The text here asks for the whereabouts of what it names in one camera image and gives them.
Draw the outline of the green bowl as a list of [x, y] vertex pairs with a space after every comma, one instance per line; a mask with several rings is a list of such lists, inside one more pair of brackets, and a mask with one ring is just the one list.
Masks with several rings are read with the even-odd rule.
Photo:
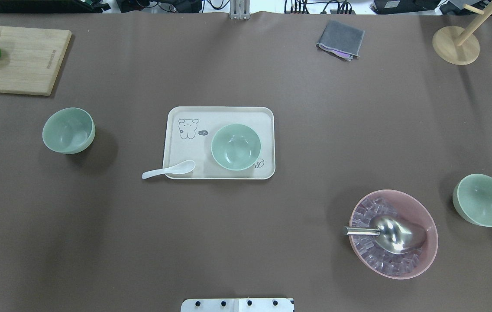
[[76, 154], [92, 144], [95, 134], [95, 123], [88, 112], [81, 108], [65, 108], [46, 121], [42, 140], [54, 152]]
[[243, 124], [229, 124], [216, 132], [210, 145], [213, 159], [221, 167], [240, 171], [252, 166], [261, 153], [261, 139]]
[[454, 188], [453, 205], [471, 224], [492, 227], [492, 177], [478, 173], [465, 176]]

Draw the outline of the green bowl on tray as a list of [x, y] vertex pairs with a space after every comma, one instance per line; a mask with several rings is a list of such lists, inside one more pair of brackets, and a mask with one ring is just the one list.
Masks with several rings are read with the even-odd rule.
[[229, 124], [216, 132], [210, 145], [213, 159], [221, 167], [240, 171], [252, 166], [261, 153], [261, 139], [243, 124]]

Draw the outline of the cream tray with bear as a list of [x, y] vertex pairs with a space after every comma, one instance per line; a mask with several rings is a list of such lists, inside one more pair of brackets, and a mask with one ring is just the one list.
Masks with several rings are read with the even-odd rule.
[[[261, 139], [261, 153], [248, 169], [231, 171], [213, 159], [210, 150], [214, 134], [229, 124], [244, 124]], [[171, 179], [248, 179], [270, 178], [275, 165], [274, 114], [265, 107], [178, 106], [168, 113], [165, 130], [163, 168], [185, 160], [196, 167], [183, 175], [168, 174]]]

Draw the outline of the white ceramic spoon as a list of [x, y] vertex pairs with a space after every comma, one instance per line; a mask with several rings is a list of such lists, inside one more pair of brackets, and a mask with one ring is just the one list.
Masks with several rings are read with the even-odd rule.
[[181, 174], [192, 172], [195, 167], [196, 167], [196, 162], [194, 160], [186, 160], [171, 167], [143, 172], [141, 177], [144, 180], [158, 175], [166, 175], [166, 174], [181, 175]]

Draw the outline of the grey folded cloth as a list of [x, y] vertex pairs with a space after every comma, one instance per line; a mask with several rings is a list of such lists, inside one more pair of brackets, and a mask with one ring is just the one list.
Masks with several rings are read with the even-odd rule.
[[364, 35], [362, 29], [331, 20], [317, 41], [317, 47], [349, 62], [359, 57]]

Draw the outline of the pink bowl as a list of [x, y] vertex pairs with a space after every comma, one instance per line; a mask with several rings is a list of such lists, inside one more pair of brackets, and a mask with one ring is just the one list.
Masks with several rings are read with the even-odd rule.
[[428, 210], [406, 193], [377, 190], [356, 204], [348, 225], [368, 227], [369, 221], [379, 215], [391, 215], [420, 225], [425, 229], [426, 241], [415, 250], [395, 255], [378, 246], [375, 237], [353, 235], [349, 240], [359, 260], [375, 273], [391, 279], [414, 278], [430, 268], [439, 244], [436, 225]]

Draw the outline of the metal ice scoop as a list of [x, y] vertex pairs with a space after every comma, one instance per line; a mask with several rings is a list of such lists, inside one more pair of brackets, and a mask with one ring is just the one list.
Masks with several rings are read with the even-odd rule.
[[418, 249], [427, 239], [426, 230], [420, 225], [390, 215], [372, 218], [368, 227], [344, 226], [342, 233], [373, 236], [380, 247], [393, 254], [405, 254]]

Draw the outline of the bamboo cutting board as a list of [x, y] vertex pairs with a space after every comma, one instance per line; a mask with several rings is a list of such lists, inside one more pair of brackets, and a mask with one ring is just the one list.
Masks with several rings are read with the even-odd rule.
[[69, 30], [0, 26], [0, 93], [49, 96], [71, 36]]

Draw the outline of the wooden mug tree stand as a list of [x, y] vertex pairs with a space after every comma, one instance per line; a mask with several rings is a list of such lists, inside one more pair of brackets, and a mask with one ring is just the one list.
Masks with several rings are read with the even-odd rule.
[[492, 15], [492, 2], [483, 10], [467, 4], [463, 7], [477, 14], [469, 26], [445, 26], [436, 31], [432, 38], [434, 51], [454, 65], [469, 65], [478, 58], [480, 45], [473, 33]]

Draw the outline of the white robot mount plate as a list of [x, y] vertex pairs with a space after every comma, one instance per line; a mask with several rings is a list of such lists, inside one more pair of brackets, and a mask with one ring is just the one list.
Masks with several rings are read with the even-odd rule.
[[211, 298], [187, 299], [181, 312], [294, 312], [289, 298]]

